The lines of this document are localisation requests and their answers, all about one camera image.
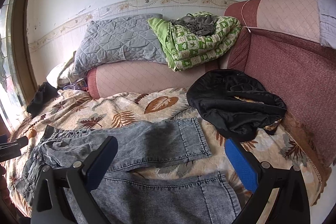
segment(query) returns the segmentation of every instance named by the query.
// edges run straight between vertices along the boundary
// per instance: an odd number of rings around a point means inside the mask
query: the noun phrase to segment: bedspread
[[[197,110],[188,105],[187,89],[167,89],[150,94],[119,93],[108,98],[93,100],[87,92],[80,90],[59,91],[59,97],[50,101],[42,113],[21,127],[12,138],[27,136],[29,144],[21,149],[20,157],[4,163],[7,170],[6,179],[10,196],[15,205],[26,215],[31,213],[31,204],[17,192],[16,185],[24,178],[22,170],[30,157],[31,151],[39,143],[46,126],[71,130],[81,128],[118,128],[136,121],[146,120],[159,122],[163,119],[198,117],[206,141],[213,154],[212,157],[194,160],[186,164],[164,168],[142,168],[133,171],[142,178],[177,179],[193,175],[205,175],[217,170],[225,173],[229,184],[238,195],[241,205],[250,198],[251,192],[245,190],[224,151],[225,139],[214,126],[203,120]],[[251,151],[259,161],[268,161],[275,168],[289,169],[292,165],[301,168],[307,187],[310,205],[317,199],[322,187],[319,173],[304,151],[279,126],[274,136],[269,136],[262,129],[256,138],[242,143],[247,151]],[[263,223],[276,197],[274,192],[260,219]]]

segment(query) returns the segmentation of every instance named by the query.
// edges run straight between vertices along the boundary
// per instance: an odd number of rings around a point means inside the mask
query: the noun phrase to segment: window
[[[26,103],[18,84],[12,52],[11,22],[14,0],[5,0],[0,9],[0,114],[9,132],[27,116]]]

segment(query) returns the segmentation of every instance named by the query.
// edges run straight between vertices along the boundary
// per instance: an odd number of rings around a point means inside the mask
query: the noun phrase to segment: pink sofa cushion
[[[320,43],[318,0],[261,0],[257,27]]]
[[[244,20],[249,27],[257,26],[257,11],[261,0],[247,0],[231,4],[226,10],[224,15],[237,18],[242,26],[245,26],[242,17],[242,9]]]
[[[290,35],[253,30],[245,60],[244,72],[280,96],[288,111],[314,133],[316,148],[329,166],[336,158],[336,51]],[[228,67],[235,68],[230,62]]]
[[[187,88],[213,69],[218,69],[217,60],[180,72],[153,62],[104,64],[89,71],[88,87],[94,99],[120,92],[150,93],[168,88]]]

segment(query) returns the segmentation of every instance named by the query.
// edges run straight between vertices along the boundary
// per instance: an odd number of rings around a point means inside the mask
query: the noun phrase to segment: sofa backrest
[[[244,4],[232,4],[225,15],[245,25]],[[244,71],[279,95],[314,134],[316,149],[329,166],[336,158],[336,50],[319,44],[317,0],[250,0],[243,16],[251,33],[243,28],[227,67]]]

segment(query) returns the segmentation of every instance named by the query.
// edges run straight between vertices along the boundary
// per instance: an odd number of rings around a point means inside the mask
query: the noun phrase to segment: denim fabric
[[[118,224],[230,224],[241,210],[220,172],[175,180],[111,172],[91,194],[109,221]],[[71,190],[66,195],[77,222],[87,223]]]
[[[70,167],[83,161],[107,136],[118,140],[118,153],[108,172],[139,167],[164,167],[211,156],[197,118],[151,123],[140,121],[111,129],[61,130],[47,126],[40,143],[33,149],[14,187],[29,205],[41,165]]]
[[[118,153],[91,193],[111,223],[231,223],[239,213],[237,196],[221,173],[177,180],[147,180],[126,173],[210,157],[196,117],[101,130],[47,126],[14,184],[16,190],[31,205],[41,165],[62,168],[83,161],[110,135],[118,140]],[[69,189],[67,197],[78,223],[86,223]]]

